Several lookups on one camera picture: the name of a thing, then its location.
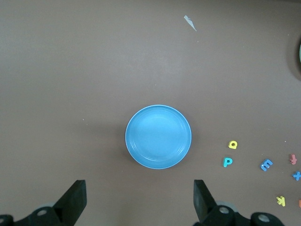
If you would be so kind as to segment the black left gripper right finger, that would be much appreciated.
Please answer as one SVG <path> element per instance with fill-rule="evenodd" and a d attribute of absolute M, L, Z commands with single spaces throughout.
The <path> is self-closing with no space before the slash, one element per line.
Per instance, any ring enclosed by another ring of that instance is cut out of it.
<path fill-rule="evenodd" d="M 194 180 L 193 202 L 198 222 L 196 226 L 282 226 L 274 215 L 255 212 L 247 219 L 232 208 L 219 205 L 203 180 Z"/>

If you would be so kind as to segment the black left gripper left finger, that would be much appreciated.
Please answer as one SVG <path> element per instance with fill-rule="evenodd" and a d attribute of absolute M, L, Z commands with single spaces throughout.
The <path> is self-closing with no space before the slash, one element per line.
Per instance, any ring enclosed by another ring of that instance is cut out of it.
<path fill-rule="evenodd" d="M 77 180 L 52 207 L 36 209 L 27 217 L 14 221 L 8 214 L 0 216 L 2 226 L 73 226 L 87 205 L 85 180 Z"/>

